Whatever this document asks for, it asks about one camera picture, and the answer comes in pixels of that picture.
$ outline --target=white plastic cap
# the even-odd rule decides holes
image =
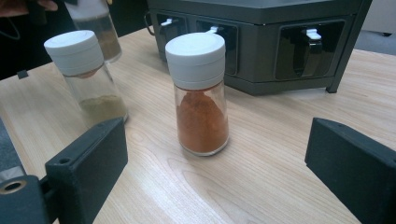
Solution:
[[[78,4],[64,3],[73,20],[85,20],[108,14],[106,0],[78,0]]]
[[[86,73],[102,65],[103,53],[93,31],[57,35],[44,43],[48,55],[65,76]]]
[[[169,72],[179,88],[202,90],[224,78],[225,47],[220,35],[181,35],[169,41],[165,51]]]

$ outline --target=brown spice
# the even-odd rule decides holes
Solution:
[[[228,139],[228,118],[203,91],[189,91],[177,107],[180,144],[193,152],[219,149]]]

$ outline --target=jar with brown spice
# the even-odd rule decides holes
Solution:
[[[66,1],[67,11],[78,30],[91,30],[98,38],[106,63],[114,63],[122,54],[119,39],[106,0]]]
[[[57,35],[44,47],[64,75],[88,127],[107,119],[127,119],[127,109],[93,31]]]
[[[207,33],[181,35],[165,50],[175,83],[178,141],[195,155],[213,155],[229,139],[224,39]]]

